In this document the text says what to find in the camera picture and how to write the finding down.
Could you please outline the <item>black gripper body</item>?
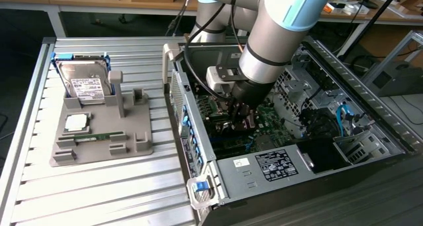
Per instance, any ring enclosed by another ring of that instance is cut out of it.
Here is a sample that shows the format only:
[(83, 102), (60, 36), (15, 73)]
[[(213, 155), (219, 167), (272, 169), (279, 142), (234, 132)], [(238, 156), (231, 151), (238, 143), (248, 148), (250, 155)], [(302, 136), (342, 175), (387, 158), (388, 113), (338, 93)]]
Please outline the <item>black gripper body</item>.
[(236, 81), (231, 95), (238, 103), (246, 104), (255, 109), (264, 101), (275, 82), (260, 84), (252, 80)]

